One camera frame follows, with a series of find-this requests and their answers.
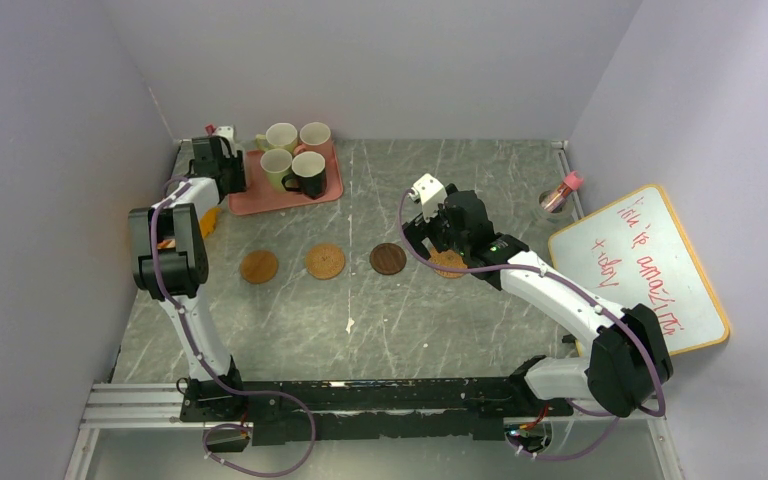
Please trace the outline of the woven coaster light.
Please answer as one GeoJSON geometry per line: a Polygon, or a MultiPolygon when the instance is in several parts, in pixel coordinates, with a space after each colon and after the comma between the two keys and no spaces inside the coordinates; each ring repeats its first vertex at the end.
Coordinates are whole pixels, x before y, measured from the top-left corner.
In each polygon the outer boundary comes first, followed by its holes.
{"type": "Polygon", "coordinates": [[[464,270],[467,268],[462,257],[453,250],[440,252],[432,248],[429,261],[434,265],[445,267],[445,270],[434,269],[434,271],[439,276],[447,279],[463,277],[465,275],[464,270]]]}

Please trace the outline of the woven coaster tan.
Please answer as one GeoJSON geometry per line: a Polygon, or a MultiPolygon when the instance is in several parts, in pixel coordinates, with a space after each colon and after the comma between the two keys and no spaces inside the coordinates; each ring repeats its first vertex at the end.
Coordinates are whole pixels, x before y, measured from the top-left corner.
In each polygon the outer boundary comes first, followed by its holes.
{"type": "Polygon", "coordinates": [[[333,243],[313,246],[305,256],[307,272],[316,279],[328,280],[339,275],[346,264],[343,250],[333,243]]]}

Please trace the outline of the black mug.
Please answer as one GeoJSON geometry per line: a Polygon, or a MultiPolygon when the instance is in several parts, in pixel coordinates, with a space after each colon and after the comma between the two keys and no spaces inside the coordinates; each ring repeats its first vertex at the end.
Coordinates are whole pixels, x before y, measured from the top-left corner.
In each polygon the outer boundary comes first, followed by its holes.
{"type": "Polygon", "coordinates": [[[326,159],[323,155],[307,151],[296,155],[291,173],[282,180],[287,192],[301,193],[310,199],[319,199],[326,193],[326,159]]]}

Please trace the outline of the pink mug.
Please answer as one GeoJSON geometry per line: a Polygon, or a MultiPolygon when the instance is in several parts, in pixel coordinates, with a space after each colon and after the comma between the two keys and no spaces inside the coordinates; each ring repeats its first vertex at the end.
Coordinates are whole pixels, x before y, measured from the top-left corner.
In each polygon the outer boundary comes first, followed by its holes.
{"type": "Polygon", "coordinates": [[[324,157],[334,153],[332,130],[322,122],[310,122],[299,130],[298,152],[314,151],[324,157]]]}

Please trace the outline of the light wooden coaster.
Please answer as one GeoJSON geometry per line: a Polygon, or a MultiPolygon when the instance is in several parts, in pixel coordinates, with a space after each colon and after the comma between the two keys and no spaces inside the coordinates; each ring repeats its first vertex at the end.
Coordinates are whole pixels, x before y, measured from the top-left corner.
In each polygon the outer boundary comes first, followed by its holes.
{"type": "Polygon", "coordinates": [[[269,250],[256,250],[245,255],[239,267],[241,277],[250,284],[272,280],[278,271],[277,256],[269,250]]]}

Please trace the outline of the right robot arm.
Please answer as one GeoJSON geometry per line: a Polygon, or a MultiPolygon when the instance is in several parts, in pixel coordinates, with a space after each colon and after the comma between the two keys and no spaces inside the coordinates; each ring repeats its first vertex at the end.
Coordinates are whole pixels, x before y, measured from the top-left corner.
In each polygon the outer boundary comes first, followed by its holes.
{"type": "Polygon", "coordinates": [[[425,175],[399,202],[420,207],[402,221],[400,237],[419,262],[432,249],[451,249],[463,261],[459,273],[521,298],[572,334],[582,352],[575,358],[533,358],[515,374],[513,408],[532,415],[548,400],[597,403],[602,415],[625,418],[634,411],[666,413],[664,384],[673,365],[659,321],[644,305],[624,307],[558,272],[517,238],[495,230],[485,204],[472,191],[445,186],[425,175]]]}

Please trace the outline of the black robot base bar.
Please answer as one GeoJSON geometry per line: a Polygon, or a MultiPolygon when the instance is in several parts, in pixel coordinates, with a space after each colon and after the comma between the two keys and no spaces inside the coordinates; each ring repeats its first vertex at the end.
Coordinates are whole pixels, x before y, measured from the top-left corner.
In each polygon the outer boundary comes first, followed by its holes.
{"type": "Polygon", "coordinates": [[[214,388],[183,396],[184,423],[245,425],[256,446],[310,439],[468,436],[499,440],[518,421],[568,417],[562,399],[540,400],[507,377],[246,382],[244,395],[214,388]]]}

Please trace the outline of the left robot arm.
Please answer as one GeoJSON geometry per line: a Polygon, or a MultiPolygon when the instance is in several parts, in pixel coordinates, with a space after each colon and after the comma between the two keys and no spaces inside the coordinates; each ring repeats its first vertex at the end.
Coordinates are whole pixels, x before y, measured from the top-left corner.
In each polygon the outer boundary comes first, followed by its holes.
{"type": "Polygon", "coordinates": [[[132,275],[175,327],[189,364],[187,390],[209,391],[208,409],[232,420],[244,411],[246,393],[200,294],[209,276],[201,220],[228,194],[247,189],[243,152],[227,127],[191,143],[187,174],[170,179],[159,202],[129,212],[132,275]]]}

